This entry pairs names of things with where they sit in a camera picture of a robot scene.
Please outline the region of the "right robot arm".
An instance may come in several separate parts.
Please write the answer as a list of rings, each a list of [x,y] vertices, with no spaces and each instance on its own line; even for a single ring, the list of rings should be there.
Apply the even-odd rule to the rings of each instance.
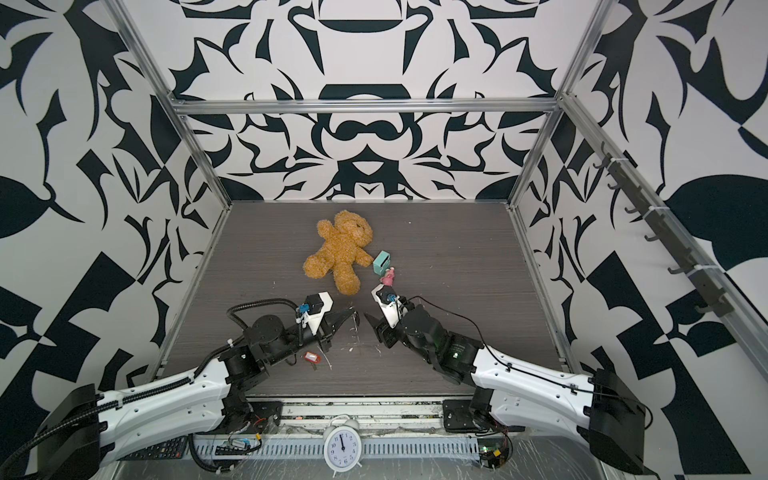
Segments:
[[[473,387],[470,411],[485,428],[525,427],[570,437],[614,469],[644,473],[652,415],[615,373],[567,373],[519,360],[481,338],[444,328],[423,306],[387,286],[372,297],[382,311],[368,318],[378,341],[402,344],[449,382]]]

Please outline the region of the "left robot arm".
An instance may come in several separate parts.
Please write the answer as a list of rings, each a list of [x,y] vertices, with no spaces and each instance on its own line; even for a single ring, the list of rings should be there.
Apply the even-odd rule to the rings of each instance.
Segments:
[[[194,369],[140,386],[99,392],[92,384],[71,391],[35,435],[1,465],[4,479],[89,479],[106,465],[181,436],[239,431],[254,416],[248,390],[269,376],[271,366],[317,344],[327,351],[339,328],[357,321],[354,308],[336,311],[311,295],[293,308],[287,327],[275,315],[247,325],[228,310],[241,334],[213,350]]]

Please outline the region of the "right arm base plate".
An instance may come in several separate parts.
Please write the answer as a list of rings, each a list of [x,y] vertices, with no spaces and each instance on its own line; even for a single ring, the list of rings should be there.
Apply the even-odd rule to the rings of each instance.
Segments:
[[[475,400],[445,400],[443,429],[455,434],[508,433],[509,428],[491,415],[489,403]]]

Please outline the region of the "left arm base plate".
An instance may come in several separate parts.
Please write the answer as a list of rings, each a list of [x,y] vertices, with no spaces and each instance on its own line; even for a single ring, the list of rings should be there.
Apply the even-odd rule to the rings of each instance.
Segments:
[[[263,434],[281,425],[283,402],[266,400],[250,402],[242,414],[235,416],[233,425],[228,433],[233,434]]]

